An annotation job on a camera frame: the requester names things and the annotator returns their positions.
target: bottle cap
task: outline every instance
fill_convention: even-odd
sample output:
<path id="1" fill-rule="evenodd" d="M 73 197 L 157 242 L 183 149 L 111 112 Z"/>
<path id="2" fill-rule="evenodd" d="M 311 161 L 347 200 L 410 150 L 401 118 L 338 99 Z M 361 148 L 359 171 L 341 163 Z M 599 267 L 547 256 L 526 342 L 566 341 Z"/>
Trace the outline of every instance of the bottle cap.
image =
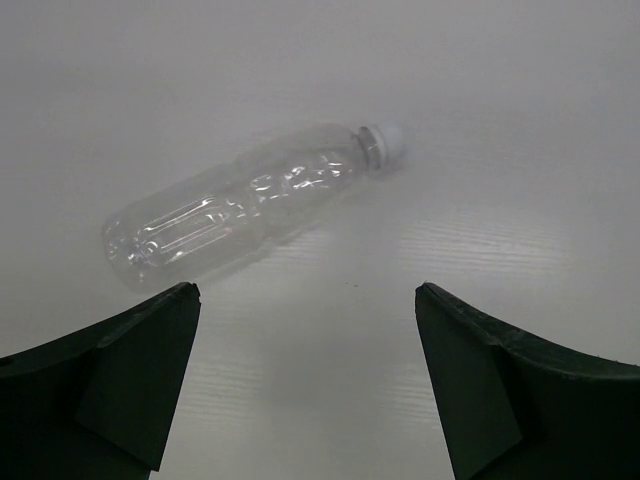
<path id="1" fill-rule="evenodd" d="M 367 126 L 380 149 L 380 166 L 398 160 L 405 153 L 404 134 L 400 125 L 393 122 L 380 122 Z"/>

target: plastic bottle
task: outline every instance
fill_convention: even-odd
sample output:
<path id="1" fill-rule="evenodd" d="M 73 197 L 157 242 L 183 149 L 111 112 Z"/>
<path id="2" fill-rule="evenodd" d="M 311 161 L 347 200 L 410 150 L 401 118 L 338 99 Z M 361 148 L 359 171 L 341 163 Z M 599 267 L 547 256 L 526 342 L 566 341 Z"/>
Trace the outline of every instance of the plastic bottle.
<path id="1" fill-rule="evenodd" d="M 323 124 L 281 137 L 112 215 L 109 263 L 132 289 L 193 280 L 300 231 L 317 210 L 404 149 L 401 130 Z"/>

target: clear plastic bottle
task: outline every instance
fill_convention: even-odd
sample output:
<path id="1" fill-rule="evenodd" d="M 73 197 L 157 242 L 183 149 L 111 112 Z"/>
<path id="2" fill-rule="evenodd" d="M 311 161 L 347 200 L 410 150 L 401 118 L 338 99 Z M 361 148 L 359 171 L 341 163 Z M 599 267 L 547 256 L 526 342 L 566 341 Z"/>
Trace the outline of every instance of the clear plastic bottle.
<path id="1" fill-rule="evenodd" d="M 193 280 L 300 231 L 403 149 L 389 123 L 357 133 L 323 124 L 281 137 L 112 215 L 102 231 L 107 259 L 138 291 Z"/>

